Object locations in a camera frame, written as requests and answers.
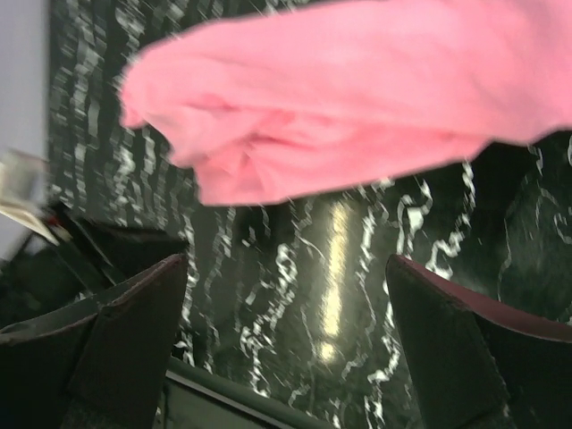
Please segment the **marble floor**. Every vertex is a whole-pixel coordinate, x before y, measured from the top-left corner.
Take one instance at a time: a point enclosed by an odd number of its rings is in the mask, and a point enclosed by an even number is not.
[[[191,243],[175,351],[189,365],[334,427],[422,427],[384,287],[388,256],[566,322],[571,134],[278,206],[201,206],[157,132],[119,126],[122,67],[200,21],[302,3],[52,0],[52,193],[87,217]]]

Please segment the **black marble floor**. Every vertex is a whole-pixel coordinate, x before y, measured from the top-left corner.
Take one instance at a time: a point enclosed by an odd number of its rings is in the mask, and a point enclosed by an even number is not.
[[[334,427],[422,427],[384,287],[388,256],[566,321],[570,133],[284,205],[203,207],[192,172],[165,161],[157,132],[119,126],[122,67],[197,22],[302,3],[52,0],[52,192],[86,216],[189,240],[177,345],[189,365]]]

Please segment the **floor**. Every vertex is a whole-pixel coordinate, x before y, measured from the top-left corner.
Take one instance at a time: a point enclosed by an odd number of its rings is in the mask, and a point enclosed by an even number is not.
[[[85,216],[189,240],[177,344],[189,365],[334,427],[422,427],[384,288],[388,256],[566,322],[570,133],[278,206],[201,206],[192,172],[165,161],[158,133],[118,125],[114,86],[147,43],[278,3],[296,2],[53,0],[53,194]]]

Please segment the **white wall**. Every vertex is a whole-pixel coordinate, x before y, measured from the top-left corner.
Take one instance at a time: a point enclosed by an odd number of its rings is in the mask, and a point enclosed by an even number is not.
[[[0,7],[0,152],[44,155],[47,119],[47,0],[3,0]],[[21,232],[0,215],[0,256]]]

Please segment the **pink towel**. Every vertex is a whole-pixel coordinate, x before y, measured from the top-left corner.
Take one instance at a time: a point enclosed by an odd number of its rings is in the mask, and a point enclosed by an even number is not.
[[[572,0],[388,0],[203,24],[144,49],[122,125],[207,205],[255,205],[528,145],[572,125]]]

